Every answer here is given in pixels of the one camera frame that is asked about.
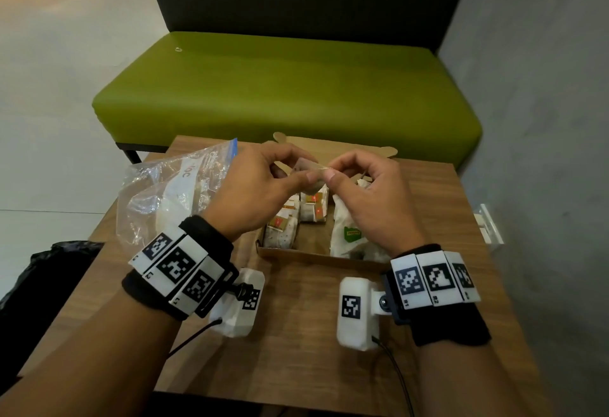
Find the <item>tile floor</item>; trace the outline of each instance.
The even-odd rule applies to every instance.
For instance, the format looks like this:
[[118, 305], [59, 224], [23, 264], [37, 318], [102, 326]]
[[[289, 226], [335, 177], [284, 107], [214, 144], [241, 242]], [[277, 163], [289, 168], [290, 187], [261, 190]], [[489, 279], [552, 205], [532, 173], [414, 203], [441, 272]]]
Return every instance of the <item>tile floor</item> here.
[[111, 205], [128, 161], [91, 100], [166, 33], [156, 0], [0, 0], [0, 298]]

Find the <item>green seat cushion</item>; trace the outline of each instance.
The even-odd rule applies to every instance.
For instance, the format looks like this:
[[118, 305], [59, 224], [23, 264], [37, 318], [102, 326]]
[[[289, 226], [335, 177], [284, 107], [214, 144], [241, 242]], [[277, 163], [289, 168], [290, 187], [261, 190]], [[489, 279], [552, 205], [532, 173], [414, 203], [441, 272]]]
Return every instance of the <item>green seat cushion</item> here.
[[176, 135], [263, 142], [281, 131], [459, 166], [481, 135], [430, 51], [300, 38], [172, 32], [93, 107], [117, 143], [158, 146]]

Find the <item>green logo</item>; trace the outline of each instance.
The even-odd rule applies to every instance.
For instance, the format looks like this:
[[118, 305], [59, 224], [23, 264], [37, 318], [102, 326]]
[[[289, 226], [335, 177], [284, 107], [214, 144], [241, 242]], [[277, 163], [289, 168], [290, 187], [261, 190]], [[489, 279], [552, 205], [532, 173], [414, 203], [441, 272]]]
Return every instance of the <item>green logo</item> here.
[[362, 232], [357, 228], [345, 227], [345, 240], [347, 242], [355, 242], [362, 238]]

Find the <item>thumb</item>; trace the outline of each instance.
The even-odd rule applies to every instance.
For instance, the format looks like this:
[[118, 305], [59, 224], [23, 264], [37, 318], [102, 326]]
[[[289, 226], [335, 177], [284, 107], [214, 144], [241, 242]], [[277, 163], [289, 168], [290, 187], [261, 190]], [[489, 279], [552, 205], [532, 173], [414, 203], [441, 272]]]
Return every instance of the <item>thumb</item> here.
[[355, 205], [364, 194], [364, 189], [357, 186], [347, 175], [334, 168], [323, 170], [322, 177], [332, 192], [337, 194], [350, 210], [351, 206]]
[[304, 170], [297, 171], [285, 178], [277, 179], [276, 181], [281, 185], [281, 189], [285, 195], [289, 197], [307, 189], [319, 180], [320, 176], [316, 171]]

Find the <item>person's left arm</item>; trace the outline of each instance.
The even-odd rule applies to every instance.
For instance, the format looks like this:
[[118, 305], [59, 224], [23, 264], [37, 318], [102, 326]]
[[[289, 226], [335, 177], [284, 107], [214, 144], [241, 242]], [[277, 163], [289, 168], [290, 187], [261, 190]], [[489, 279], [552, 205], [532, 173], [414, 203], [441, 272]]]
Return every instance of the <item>person's left arm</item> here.
[[[317, 180], [311, 172], [286, 176], [274, 165], [279, 160], [293, 166], [299, 157], [315, 160], [291, 144], [247, 147], [233, 159], [203, 217], [231, 241], [262, 227], [291, 195]], [[119, 289], [0, 398], [0, 415], [137, 415], [154, 389], [180, 324]]]

